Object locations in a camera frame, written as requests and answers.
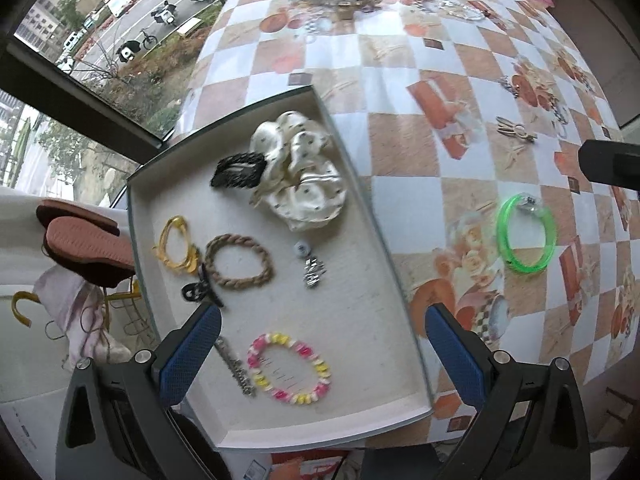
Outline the rhinestone letter hair clip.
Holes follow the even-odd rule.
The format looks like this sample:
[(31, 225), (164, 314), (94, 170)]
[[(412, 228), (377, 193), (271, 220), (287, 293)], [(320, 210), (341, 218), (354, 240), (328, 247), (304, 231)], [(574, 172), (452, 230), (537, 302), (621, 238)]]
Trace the rhinestone letter hair clip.
[(250, 376), (248, 376), (247, 371), (244, 370), (243, 362), (238, 359), (232, 351), (228, 340), (223, 336), (219, 336), (216, 339), (214, 346), (219, 356), (224, 361), (224, 364), (226, 364), (230, 370), (233, 378), (238, 383), (244, 396), (254, 396), (256, 394), (255, 386), (250, 380)]

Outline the black flower hair clip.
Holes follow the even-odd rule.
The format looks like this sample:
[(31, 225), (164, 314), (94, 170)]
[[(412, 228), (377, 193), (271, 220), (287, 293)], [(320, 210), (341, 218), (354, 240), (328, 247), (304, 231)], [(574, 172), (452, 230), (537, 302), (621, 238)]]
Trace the black flower hair clip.
[(212, 188), (257, 188), (267, 167), (260, 153), (240, 153), (221, 159), (209, 181)]

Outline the green plastic bangle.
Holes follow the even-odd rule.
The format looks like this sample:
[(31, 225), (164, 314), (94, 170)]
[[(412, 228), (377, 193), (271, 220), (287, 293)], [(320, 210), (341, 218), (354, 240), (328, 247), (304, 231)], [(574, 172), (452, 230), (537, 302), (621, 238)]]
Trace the green plastic bangle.
[(537, 274), (555, 252), (556, 223), (551, 210), (538, 196), (518, 193), (500, 207), (496, 220), (499, 256), (519, 274)]

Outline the pink white cloth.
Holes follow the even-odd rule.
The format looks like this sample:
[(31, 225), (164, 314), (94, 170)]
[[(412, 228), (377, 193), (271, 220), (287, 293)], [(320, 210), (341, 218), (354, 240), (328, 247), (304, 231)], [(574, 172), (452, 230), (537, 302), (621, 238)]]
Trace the pink white cloth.
[(35, 282), (34, 293), (68, 341), (63, 367), (72, 372), (83, 358), (122, 363), (132, 352), (106, 328), (104, 295), (80, 275), (52, 266)]

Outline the beige rabbit hair clip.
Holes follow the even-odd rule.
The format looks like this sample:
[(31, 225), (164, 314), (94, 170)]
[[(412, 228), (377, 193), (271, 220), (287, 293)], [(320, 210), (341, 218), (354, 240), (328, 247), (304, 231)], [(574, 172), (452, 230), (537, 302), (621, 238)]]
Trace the beige rabbit hair clip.
[(510, 119), (501, 116), (497, 116), (496, 121), (497, 131), (503, 136), (518, 139), (525, 143), (534, 143), (537, 140), (536, 133), (529, 132), (522, 124), (511, 122)]

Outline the small black bow clip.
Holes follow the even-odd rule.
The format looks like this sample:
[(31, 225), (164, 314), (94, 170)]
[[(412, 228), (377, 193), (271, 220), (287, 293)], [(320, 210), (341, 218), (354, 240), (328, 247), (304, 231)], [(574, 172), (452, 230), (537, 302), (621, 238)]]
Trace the small black bow clip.
[(212, 278), (207, 272), (204, 263), (198, 266), (198, 280), (184, 285), (181, 289), (181, 295), (184, 300), (189, 302), (196, 302), (197, 304), (209, 302), (219, 309), (224, 307), (224, 303), (215, 292)]

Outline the checkered tablecloth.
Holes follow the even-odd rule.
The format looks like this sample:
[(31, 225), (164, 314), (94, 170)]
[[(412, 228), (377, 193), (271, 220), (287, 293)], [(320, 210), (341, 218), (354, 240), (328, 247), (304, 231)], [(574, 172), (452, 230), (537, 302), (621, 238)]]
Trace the checkered tablecloth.
[[(564, 356), (585, 408), (609, 408), (592, 383), (639, 365), (639, 202), (579, 169), (585, 141), (620, 129), (555, 18), (530, 0), (383, 0), (347, 22), (298, 0), (227, 0), (177, 129), (306, 84), (370, 186), (413, 322), (439, 300), (519, 361)], [(537, 140), (503, 136), (497, 116)], [(518, 193), (556, 223), (537, 274), (497, 249)]]

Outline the pink sole slipper rear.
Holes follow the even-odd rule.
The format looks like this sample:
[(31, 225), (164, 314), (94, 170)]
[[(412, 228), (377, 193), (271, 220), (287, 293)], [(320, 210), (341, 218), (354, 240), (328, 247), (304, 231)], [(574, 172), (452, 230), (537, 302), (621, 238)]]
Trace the pink sole slipper rear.
[(118, 224), (113, 219), (65, 200), (45, 198), (36, 208), (36, 217), (44, 228), (56, 218), (73, 217), (88, 221), (107, 233), (120, 234)]

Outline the grey shallow tray box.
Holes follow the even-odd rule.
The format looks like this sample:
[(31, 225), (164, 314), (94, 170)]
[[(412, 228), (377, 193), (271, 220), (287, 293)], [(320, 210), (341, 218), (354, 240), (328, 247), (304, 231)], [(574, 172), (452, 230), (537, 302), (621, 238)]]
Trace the grey shallow tray box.
[[(235, 355), (244, 358), (261, 334), (280, 333), (308, 344), (329, 367), (328, 394), (292, 405), (265, 391), (244, 396), (219, 354), (211, 353), (186, 404), (217, 448), (285, 451), (343, 444), (412, 424), (432, 410), (404, 295), (340, 136), (331, 134), (329, 155), (346, 181), (346, 203), (322, 229), (294, 233), (267, 207), (254, 207), (247, 190), (209, 185), (217, 162), (245, 151), (262, 122), (288, 110), (332, 127), (317, 92), (299, 87), (191, 134), (128, 182), (137, 277), (157, 333), (181, 326), (194, 310), (181, 295), (189, 277), (167, 269), (153, 254), (165, 223), (180, 216), (198, 247), (220, 234), (248, 235), (272, 258), (268, 284), (220, 292), (221, 333)], [(326, 267), (315, 288), (304, 284), (307, 258), (296, 257), (298, 240)]]

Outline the blue white bead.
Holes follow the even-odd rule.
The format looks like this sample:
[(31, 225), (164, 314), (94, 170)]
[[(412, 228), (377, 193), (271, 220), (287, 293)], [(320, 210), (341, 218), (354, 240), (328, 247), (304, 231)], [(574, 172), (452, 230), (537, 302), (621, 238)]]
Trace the blue white bead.
[(296, 255), (297, 258), (306, 259), (311, 254), (311, 247), (304, 240), (298, 240), (294, 244), (294, 252), (295, 252), (295, 255)]

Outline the white polka dot scrunchie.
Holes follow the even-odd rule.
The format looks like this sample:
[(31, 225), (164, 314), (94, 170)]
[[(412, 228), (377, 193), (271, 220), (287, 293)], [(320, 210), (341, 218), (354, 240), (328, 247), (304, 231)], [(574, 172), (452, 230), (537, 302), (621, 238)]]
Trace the white polka dot scrunchie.
[(250, 203), (266, 206), (292, 232), (326, 226), (341, 213), (347, 193), (329, 159), (331, 146), (328, 130), (297, 110), (260, 124), (250, 151), (262, 155), (266, 166)]

